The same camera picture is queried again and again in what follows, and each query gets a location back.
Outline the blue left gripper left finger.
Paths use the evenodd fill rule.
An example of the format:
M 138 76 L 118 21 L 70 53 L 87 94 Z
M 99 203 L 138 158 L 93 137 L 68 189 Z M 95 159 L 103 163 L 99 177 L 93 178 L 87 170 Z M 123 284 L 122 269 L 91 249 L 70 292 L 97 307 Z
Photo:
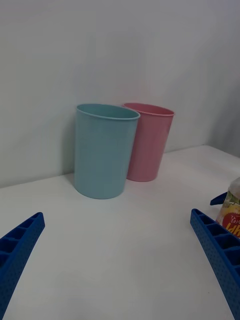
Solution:
M 45 228 L 37 212 L 0 239 L 0 318 L 5 315 L 26 263 Z

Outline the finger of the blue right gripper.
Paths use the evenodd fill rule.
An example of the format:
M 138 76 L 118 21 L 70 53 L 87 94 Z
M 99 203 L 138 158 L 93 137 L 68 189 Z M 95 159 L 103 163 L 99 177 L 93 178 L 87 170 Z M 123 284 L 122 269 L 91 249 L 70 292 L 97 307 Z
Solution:
M 227 192 L 222 193 L 210 201 L 211 206 L 222 205 L 227 197 Z

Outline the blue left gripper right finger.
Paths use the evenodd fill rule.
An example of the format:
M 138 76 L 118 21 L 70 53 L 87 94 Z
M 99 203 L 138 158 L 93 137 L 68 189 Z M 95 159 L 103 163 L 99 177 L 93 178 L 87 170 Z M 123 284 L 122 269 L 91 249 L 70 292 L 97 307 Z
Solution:
M 198 209 L 190 224 L 213 269 L 233 318 L 240 319 L 240 239 Z

